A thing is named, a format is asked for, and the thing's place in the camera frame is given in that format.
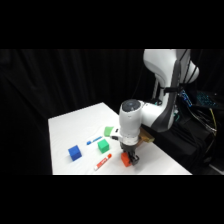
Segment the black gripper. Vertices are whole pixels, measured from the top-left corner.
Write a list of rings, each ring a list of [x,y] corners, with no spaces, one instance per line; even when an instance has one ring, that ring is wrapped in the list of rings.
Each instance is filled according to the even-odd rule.
[[[130,160],[130,163],[135,166],[139,162],[139,157],[135,155],[135,150],[137,149],[137,145],[126,145],[124,143],[120,143],[121,149],[126,152],[125,158],[126,160]]]

